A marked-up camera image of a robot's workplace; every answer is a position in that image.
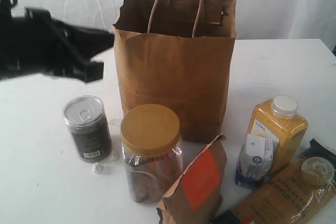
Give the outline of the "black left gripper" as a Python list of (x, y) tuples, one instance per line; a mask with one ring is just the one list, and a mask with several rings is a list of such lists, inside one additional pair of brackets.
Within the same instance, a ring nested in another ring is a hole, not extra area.
[(91, 59), (113, 45), (113, 33), (52, 19), (44, 9), (27, 8), (22, 17), (1, 12), (1, 80), (46, 72), (101, 80), (104, 64)]

